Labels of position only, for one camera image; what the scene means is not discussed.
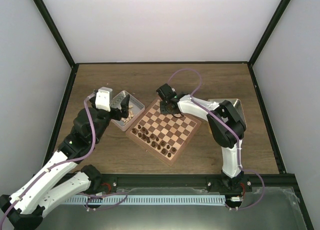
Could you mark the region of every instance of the black frame bar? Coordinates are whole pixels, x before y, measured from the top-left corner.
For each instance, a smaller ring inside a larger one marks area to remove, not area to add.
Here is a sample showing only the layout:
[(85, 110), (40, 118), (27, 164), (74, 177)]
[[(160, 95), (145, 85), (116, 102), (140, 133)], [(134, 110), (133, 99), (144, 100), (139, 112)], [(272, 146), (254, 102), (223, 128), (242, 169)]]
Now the black frame bar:
[[(72, 87), (76, 78), (76, 74), (79, 68), (79, 64), (76, 64), (67, 49), (53, 19), (51, 18), (43, 0), (33, 0), (37, 6), (39, 12), (41, 13), (44, 21), (46, 22), (48, 28), (50, 29), (53, 37), (55, 38), (58, 46), (60, 47), (62, 53), (64, 54), (66, 60), (71, 67), (71, 73), (68, 79), (68, 83), (64, 92), (62, 103), (58, 112), (58, 116), (54, 125), (53, 133), (49, 142), (47, 153), (45, 155), (44, 164), (53, 155), (55, 145), (57, 142), (58, 134), (62, 125), (64, 114), (68, 105)], [(287, 8), (290, 0), (281, 0), (278, 5), (272, 19), (270, 20), (262, 38), (260, 39), (253, 55), (251, 56), (249, 62), (247, 61), (237, 61), (237, 62), (128, 62), (128, 63), (81, 63), (81, 64), (247, 64), (251, 75), (252, 83), (255, 86), (256, 96), (260, 105), (262, 116), (266, 125), (268, 136), (273, 149), (274, 157), (278, 166), (278, 170), (281, 174), (262, 174), (262, 178), (266, 186), (270, 187), (293, 187), (296, 196), (300, 199), (299, 206), (303, 214), (304, 221), (308, 229), (314, 229), (312, 222), (310, 220), (305, 202), (301, 195), (296, 177), (294, 174), (286, 173), (286, 168), (277, 145), (275, 134), (273, 132), (266, 107), (258, 87), (258, 83), (253, 71), (253, 65), (262, 52), (264, 46), (266, 45), (269, 37), (271, 36), (273, 30), (275, 29), (278, 21), (280, 20), (282, 14)], [(73, 174), (67, 174), (63, 179), (69, 179)], [(221, 175), (219, 174), (196, 174), (196, 175), (167, 175), (167, 174), (103, 174), (103, 181), (108, 182), (112, 186), (112, 191), (116, 191), (117, 188), (130, 188), (130, 187), (194, 187), (194, 188), (206, 188), (211, 192), (219, 192), (220, 194), (230, 194), (230, 192), (222, 189), (219, 184), (221, 180)], [(255, 175), (245, 175), (245, 180), (251, 182), (251, 187), (261, 186), (259, 178)]]

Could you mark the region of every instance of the wooden chessboard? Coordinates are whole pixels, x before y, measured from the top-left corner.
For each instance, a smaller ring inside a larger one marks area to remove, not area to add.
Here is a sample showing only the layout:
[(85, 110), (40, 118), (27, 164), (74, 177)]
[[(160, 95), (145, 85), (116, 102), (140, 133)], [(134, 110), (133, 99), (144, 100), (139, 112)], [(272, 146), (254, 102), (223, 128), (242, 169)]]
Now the wooden chessboard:
[(145, 150), (172, 166), (200, 125), (201, 121), (189, 114), (179, 119), (160, 114), (158, 97), (126, 134)]

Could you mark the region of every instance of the white ventilation grille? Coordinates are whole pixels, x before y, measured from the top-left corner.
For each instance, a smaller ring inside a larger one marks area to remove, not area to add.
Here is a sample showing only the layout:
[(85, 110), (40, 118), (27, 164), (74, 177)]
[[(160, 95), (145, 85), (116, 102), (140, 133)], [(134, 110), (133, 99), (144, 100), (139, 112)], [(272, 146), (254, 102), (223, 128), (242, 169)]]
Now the white ventilation grille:
[[(113, 205), (121, 201), (124, 196), (109, 196), (103, 199), (93, 199), (91, 204)], [(83, 205), (88, 197), (75, 195), (65, 201), (63, 204)], [(224, 195), (129, 195), (121, 205), (210, 205), (223, 206), (226, 197)]]

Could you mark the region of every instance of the wooden table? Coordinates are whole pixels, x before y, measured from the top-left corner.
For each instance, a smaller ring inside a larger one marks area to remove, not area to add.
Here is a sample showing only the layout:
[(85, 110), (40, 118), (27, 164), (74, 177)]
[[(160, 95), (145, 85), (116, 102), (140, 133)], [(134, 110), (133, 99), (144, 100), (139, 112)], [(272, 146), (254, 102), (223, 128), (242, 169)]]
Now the wooden table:
[[(57, 143), (69, 134), (73, 119), (83, 106), (83, 100), (93, 89), (102, 86), (113, 89), (115, 96), (126, 90), (147, 107), (157, 96), (156, 89), (167, 82), (176, 70), (193, 68), (203, 78), (195, 97), (239, 98), (247, 123), (242, 144), (244, 168), (260, 173), (278, 173), (274, 154), (260, 111), (254, 86), (246, 64), (89, 64), (80, 65), (63, 118)], [(193, 72), (181, 72), (170, 85), (177, 92), (190, 93), (199, 83)], [(125, 132), (110, 123), (92, 155), (77, 169), (92, 164), (101, 173), (179, 173), (219, 174), (223, 159), (220, 146), (209, 134), (203, 122), (195, 136), (173, 166), (161, 162), (126, 137)]]

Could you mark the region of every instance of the robotic arm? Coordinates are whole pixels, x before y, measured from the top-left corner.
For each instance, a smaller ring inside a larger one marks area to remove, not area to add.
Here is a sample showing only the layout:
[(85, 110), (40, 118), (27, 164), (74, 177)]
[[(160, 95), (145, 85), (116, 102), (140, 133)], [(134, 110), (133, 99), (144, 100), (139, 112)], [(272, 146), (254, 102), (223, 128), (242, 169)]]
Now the robotic arm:
[[(112, 119), (121, 120), (129, 115), (130, 95), (121, 102), (121, 110), (110, 107), (112, 89), (102, 87), (90, 99), (92, 108), (89, 112), (94, 124), (96, 144)], [(100, 186), (101, 174), (92, 165), (85, 166), (66, 182), (55, 186), (61, 178), (74, 169), (81, 161), (68, 162), (48, 170), (51, 166), (69, 159), (85, 156), (92, 146), (92, 131), (85, 109), (79, 111), (73, 121), (71, 133), (58, 146), (48, 163), (21, 189), (12, 195), (0, 197), (3, 212), (15, 202), (17, 204), (7, 215), (15, 229), (36, 229), (42, 219), (59, 204), (82, 191), (95, 191)], [(41, 177), (22, 198), (19, 196), (43, 172)]]
[(222, 181), (230, 190), (237, 188), (244, 174), (238, 166), (238, 158), (240, 158), (240, 156), (238, 156), (236, 146), (237, 140), (205, 109), (192, 102), (192, 100), (211, 111), (230, 127), (239, 137), (241, 146), (244, 131), (246, 130), (246, 124), (241, 119), (232, 103), (225, 100), (219, 104), (217, 102), (208, 102), (197, 98), (191, 98), (190, 95), (184, 93), (177, 94), (168, 84), (162, 85), (156, 92), (162, 99), (160, 102), (160, 112), (162, 114), (188, 113), (209, 123), (215, 141), (222, 148)]

